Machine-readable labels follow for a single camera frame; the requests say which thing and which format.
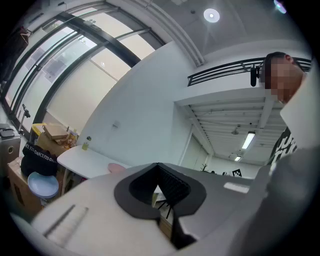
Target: white table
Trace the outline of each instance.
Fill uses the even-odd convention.
[[[83,150],[82,145],[75,146],[66,152],[62,153],[57,162],[65,167],[64,177],[62,181],[61,195],[65,193],[65,188],[68,183],[69,172],[80,175],[86,179],[94,178],[97,176],[109,174],[108,164],[115,163],[122,165],[125,168],[130,166],[108,158],[99,154],[91,149]]]

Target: bottle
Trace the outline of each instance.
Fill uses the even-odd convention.
[[[91,141],[91,137],[90,136],[86,137],[86,141],[82,145],[82,149],[83,150],[87,150],[88,149],[90,141]]]

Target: white ceiling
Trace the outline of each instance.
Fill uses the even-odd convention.
[[[241,162],[264,165],[272,148],[286,128],[280,116],[282,104],[274,102],[263,129],[258,129],[266,98],[243,98],[237,100],[212,101],[190,105],[197,120],[209,139],[216,157],[234,160],[242,156]],[[239,134],[231,132],[238,126]],[[249,131],[256,132],[250,147],[242,149]]]
[[[303,42],[299,29],[272,0],[153,0],[189,35],[203,56],[247,42],[293,40]],[[220,20],[209,23],[204,10],[216,9]]]

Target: pink object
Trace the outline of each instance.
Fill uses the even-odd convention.
[[[119,173],[119,172],[125,171],[126,168],[124,168],[122,165],[117,164],[117,163],[109,163],[108,164],[108,170],[111,173]]]

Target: large window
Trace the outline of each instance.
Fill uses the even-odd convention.
[[[99,29],[94,32],[90,24],[120,43],[111,42]],[[28,108],[31,118],[23,122],[27,137],[32,123],[46,115],[81,132],[118,80],[164,44],[145,24],[104,1],[58,14],[29,41],[2,97],[16,124],[22,120],[23,104]],[[116,51],[111,44],[117,45]]]

